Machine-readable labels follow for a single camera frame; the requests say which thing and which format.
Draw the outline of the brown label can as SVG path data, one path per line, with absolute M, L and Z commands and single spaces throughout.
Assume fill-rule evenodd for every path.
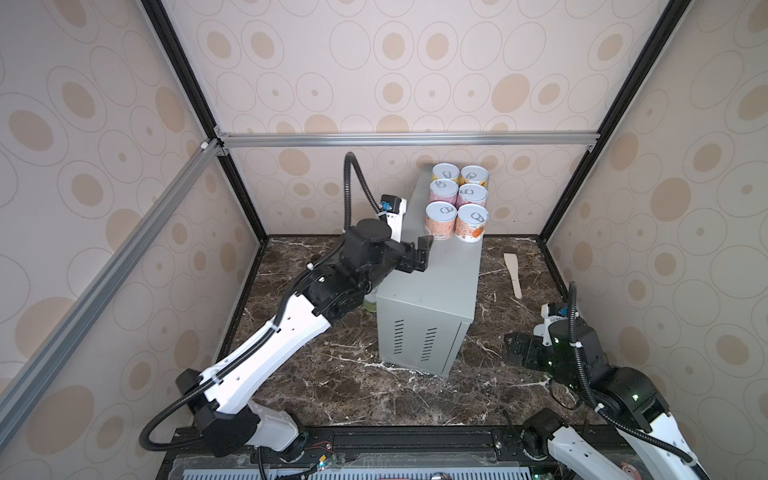
M 424 228 L 435 240 L 447 240 L 454 234 L 456 207 L 445 201 L 429 203 L 425 208 Z

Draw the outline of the pink label can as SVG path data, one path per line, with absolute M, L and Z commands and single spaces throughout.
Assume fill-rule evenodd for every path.
M 456 207 L 466 204 L 485 207 L 488 199 L 488 190 L 480 184 L 467 183 L 459 187 L 456 197 Z
M 456 205 L 459 185 L 450 179 L 433 180 L 429 186 L 429 203 L 445 202 Z

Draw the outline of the red label can front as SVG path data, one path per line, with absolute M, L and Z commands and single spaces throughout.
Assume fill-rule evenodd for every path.
M 480 242 L 486 231 L 489 213 L 478 204 L 462 205 L 457 211 L 455 236 L 465 243 Z

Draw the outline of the yellow label can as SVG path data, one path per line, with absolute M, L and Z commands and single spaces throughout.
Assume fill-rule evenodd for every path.
M 432 180 L 459 182 L 461 170 L 458 166 L 451 163 L 439 163 L 432 168 Z

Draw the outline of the orange label can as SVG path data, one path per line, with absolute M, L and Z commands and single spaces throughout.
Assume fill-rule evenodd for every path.
M 480 185 L 484 188 L 488 185 L 489 171 L 480 165 L 467 165 L 460 171 L 459 184 Z

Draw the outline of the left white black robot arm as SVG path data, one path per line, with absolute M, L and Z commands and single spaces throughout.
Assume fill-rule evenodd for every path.
M 309 263 L 290 284 L 277 313 L 245 343 L 202 372 L 188 369 L 177 379 L 180 399 L 142 429 L 139 445 L 166 452 L 202 444 L 216 457 L 244 447 L 270 449 L 292 462 L 308 435 L 293 416 L 261 406 L 252 397 L 299 349 L 363 304 L 366 295 L 392 272 L 426 270 L 434 242 L 422 236 L 405 243 L 392 222 L 404 215 L 397 198 L 372 201 L 371 218 L 351 220 L 351 179 L 371 193 L 357 157 L 343 162 L 344 226 L 338 243 Z

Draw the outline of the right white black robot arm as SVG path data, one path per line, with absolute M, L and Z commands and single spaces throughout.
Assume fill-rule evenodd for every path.
M 506 364 L 541 372 L 571 390 L 618 431 L 653 478 L 707 478 L 668 402 L 650 378 L 635 368 L 609 362 L 597 332 L 577 307 L 576 284 L 569 285 L 566 302 L 543 305 L 542 318 L 531 334 L 505 335 Z M 520 442 L 529 459 L 556 460 L 583 479 L 626 476 L 549 408 L 523 423 Z

